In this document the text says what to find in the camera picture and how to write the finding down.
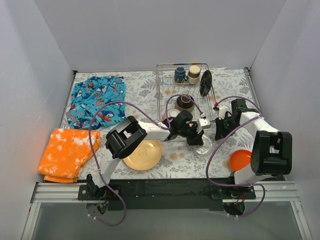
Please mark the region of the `clear ribbed glass plate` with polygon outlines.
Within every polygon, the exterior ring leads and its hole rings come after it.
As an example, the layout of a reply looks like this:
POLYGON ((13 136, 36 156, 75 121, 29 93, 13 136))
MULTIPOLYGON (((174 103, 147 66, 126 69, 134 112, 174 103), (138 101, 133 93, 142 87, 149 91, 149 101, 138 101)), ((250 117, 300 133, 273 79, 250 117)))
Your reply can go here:
POLYGON ((214 149, 217 147, 217 142, 205 134, 202 136, 202 140, 203 145, 186 144, 186 146, 193 154, 198 155, 200 157, 206 157, 211 155, 214 149))

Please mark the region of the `floral patterned bowl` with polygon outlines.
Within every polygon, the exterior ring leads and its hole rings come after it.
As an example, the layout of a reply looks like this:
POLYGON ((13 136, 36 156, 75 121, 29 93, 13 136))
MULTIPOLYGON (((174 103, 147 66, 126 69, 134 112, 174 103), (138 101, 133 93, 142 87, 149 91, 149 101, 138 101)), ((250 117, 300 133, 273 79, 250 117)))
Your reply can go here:
POLYGON ((167 117, 175 118, 181 111, 176 108, 168 109, 162 116, 161 122, 164 121, 167 117))

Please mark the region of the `brown rimmed cream bowl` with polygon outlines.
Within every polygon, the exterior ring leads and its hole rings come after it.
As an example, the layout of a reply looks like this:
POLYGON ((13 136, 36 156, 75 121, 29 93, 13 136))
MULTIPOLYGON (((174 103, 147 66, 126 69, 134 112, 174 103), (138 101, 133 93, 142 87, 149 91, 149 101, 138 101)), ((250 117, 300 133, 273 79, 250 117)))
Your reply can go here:
POLYGON ((179 111, 186 110, 191 113, 195 108, 193 97, 188 94, 178 96, 175 100, 175 108, 179 111))

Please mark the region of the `dark blue mug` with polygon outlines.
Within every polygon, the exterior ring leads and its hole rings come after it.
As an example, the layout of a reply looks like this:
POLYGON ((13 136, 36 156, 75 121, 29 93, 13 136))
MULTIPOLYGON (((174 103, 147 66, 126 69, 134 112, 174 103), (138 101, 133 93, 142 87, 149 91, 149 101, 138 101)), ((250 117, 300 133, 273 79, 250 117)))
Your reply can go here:
POLYGON ((188 77, 186 75, 186 70, 184 67, 182 66, 179 66, 175 69, 174 71, 174 81, 177 83, 177 84, 181 84, 185 81, 188 80, 188 77))

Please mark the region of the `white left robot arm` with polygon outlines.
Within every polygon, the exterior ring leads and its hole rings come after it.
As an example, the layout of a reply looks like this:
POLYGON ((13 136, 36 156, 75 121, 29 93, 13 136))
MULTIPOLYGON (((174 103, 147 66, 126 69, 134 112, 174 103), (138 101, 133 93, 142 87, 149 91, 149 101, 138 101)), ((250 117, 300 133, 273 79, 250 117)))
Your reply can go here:
POLYGON ((209 125, 208 119, 202 113, 197 120, 187 110, 176 117, 170 117, 162 122, 146 123, 129 116, 106 135, 104 157, 96 162, 97 172, 86 177, 88 193, 101 200, 106 196, 106 184, 111 180, 120 160, 134 152, 144 140, 171 141, 178 136, 185 138, 189 146, 204 144, 204 128, 209 125))

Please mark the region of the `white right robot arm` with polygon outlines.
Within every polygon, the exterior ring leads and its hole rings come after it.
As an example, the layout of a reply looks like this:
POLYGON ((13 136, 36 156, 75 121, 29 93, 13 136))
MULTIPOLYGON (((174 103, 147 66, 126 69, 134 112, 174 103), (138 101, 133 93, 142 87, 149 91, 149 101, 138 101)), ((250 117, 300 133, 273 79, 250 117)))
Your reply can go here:
POLYGON ((231 102, 231 111, 214 105, 217 112, 215 140, 226 140, 240 128, 245 128, 254 138, 250 163, 233 170, 233 182, 226 186, 227 195, 237 199, 251 187, 266 178, 288 175, 292 171, 293 137, 269 125, 262 113, 247 107, 246 100, 236 98, 231 102))

